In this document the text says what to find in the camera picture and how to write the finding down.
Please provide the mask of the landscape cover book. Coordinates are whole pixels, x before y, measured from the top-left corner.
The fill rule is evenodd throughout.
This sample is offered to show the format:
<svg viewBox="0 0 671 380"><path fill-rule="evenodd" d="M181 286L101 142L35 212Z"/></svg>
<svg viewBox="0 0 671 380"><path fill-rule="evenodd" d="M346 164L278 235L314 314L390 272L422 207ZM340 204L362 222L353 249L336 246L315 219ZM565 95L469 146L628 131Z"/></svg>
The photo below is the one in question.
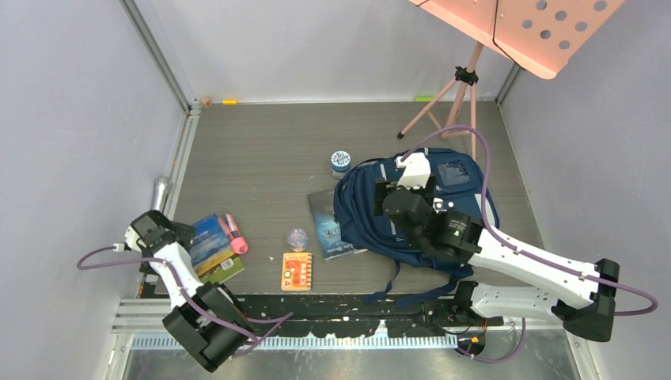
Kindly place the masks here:
<svg viewBox="0 0 671 380"><path fill-rule="evenodd" d="M195 274L203 283L223 283L245 269L242 255L235 254L230 247L219 216L208 215L193 225L196 236L189 255Z"/></svg>

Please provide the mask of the navy blue backpack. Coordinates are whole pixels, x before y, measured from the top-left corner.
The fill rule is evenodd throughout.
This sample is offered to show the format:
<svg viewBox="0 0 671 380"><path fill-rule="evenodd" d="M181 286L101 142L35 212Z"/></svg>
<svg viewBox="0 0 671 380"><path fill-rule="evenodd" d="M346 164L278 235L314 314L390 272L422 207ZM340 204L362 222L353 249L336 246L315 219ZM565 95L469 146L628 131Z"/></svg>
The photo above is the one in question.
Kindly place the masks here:
<svg viewBox="0 0 671 380"><path fill-rule="evenodd" d="M447 295L461 279L473 275L471 265L457 261L443 243L447 227L434 201L452 203L448 211L481 218L484 174L467 154L451 149L423 148L430 164L425 187L400 186L402 169L395 158L374 158L351 169L334 188L334 218L341 238L394 261L448 275L447 284L396 300L400 308Z"/></svg>

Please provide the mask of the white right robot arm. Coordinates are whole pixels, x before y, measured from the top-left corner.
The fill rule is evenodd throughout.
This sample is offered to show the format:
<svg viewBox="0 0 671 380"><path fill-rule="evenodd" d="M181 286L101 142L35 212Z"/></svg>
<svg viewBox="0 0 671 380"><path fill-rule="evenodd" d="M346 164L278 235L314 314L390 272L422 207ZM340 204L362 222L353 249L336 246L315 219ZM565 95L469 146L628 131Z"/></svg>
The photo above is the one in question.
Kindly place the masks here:
<svg viewBox="0 0 671 380"><path fill-rule="evenodd" d="M425 189L408 190L377 180L374 213L386 215L410 247L449 264L470 264L515 277L528 287L464 283L452 315L462 325L480 317L529 317L559 321L585 340L608 342L616 308L620 266L613 260L586 263L558 256L486 228L480 218L437 211Z"/></svg>

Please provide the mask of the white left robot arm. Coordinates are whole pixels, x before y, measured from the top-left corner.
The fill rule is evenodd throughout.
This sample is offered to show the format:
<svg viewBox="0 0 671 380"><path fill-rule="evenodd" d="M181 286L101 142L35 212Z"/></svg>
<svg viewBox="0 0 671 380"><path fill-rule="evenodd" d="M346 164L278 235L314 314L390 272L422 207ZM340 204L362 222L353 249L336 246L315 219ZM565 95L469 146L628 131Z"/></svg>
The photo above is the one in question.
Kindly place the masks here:
<svg viewBox="0 0 671 380"><path fill-rule="evenodd" d="M124 235L126 245L142 254L166 286L171 310L162 320L165 330L213 372L256 335L233 293L196 275L188 253L194 237L194 226L157 210L138 216Z"/></svg>

